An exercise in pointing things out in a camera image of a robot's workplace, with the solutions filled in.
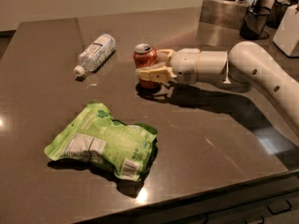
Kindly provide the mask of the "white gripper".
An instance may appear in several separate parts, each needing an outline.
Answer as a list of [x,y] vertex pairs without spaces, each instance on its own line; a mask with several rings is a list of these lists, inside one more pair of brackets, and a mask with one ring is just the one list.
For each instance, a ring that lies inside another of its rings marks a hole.
[[199,49],[158,49],[155,65],[136,68],[135,75],[144,81],[195,84],[207,82],[220,84],[225,78],[228,54],[225,51],[201,51]]

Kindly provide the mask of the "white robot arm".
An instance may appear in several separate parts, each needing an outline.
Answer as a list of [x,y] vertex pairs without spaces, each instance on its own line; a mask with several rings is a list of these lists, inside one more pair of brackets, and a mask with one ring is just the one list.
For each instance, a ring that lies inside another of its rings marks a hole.
[[299,128],[299,83],[256,43],[239,42],[230,51],[162,49],[158,62],[135,70],[144,81],[210,83],[231,91],[258,89],[294,128]]

